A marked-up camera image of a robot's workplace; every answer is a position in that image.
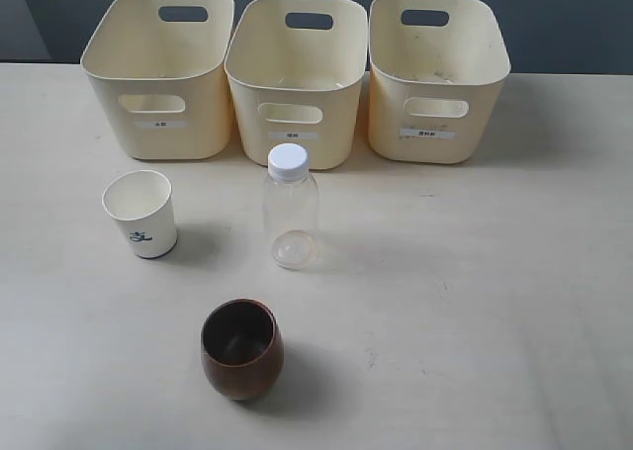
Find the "clear plastic bottle white cap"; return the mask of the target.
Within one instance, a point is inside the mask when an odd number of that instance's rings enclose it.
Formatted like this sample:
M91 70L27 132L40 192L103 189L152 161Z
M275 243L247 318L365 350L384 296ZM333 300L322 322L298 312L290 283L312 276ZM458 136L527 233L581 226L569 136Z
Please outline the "clear plastic bottle white cap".
M263 185L266 245L274 262L301 270L317 255L318 188L308 151L281 143L268 153Z

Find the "brown wooden cup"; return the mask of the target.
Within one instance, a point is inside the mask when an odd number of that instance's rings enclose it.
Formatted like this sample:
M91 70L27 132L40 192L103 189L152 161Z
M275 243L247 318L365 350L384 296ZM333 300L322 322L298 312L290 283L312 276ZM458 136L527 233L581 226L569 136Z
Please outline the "brown wooden cup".
M281 375L281 331L270 309L256 300L240 298L219 305L206 318L200 341L207 380L227 399L258 399Z

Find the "white paper cup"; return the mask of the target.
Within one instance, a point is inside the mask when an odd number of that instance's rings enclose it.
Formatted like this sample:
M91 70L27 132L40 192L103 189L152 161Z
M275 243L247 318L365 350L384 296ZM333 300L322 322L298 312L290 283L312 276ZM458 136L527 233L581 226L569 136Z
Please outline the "white paper cup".
M172 184L164 174L153 170L126 173L107 186L102 205L136 256L154 259L175 246Z

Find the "middle cream plastic bin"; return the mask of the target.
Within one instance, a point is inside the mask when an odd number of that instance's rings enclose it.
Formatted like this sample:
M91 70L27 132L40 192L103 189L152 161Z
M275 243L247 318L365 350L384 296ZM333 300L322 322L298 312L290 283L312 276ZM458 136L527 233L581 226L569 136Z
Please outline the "middle cream plastic bin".
M368 17L352 0L253 0L229 43L225 71L241 143L264 165L280 143L305 148L312 170L352 147Z

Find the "cream plastic bin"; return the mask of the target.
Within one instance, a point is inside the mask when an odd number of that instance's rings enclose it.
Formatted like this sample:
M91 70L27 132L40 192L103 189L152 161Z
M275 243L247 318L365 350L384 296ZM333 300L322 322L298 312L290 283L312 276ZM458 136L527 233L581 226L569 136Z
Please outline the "cream plastic bin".
M264 165L280 143L305 148L312 170L352 147L368 17L352 0L253 0L229 43L225 71L241 143Z
M115 0L80 65L123 151L140 160L214 156L229 142L224 61L233 0Z
M476 150L511 64L480 0L373 0L370 146L405 162L455 164Z

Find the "right cream plastic bin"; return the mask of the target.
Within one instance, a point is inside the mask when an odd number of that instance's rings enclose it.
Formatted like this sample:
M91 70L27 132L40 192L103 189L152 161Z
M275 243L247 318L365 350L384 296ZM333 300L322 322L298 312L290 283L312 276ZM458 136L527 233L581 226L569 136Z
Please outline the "right cream plastic bin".
M511 64L480 0L373 0L370 146L405 162L455 164L476 150Z

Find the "left cream plastic bin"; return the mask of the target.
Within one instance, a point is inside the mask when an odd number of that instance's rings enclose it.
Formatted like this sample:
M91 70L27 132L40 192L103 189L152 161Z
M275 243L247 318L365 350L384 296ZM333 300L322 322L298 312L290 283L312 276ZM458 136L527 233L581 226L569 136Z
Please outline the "left cream plastic bin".
M214 156L229 142L224 61L233 0L115 0L80 65L123 151L140 160Z

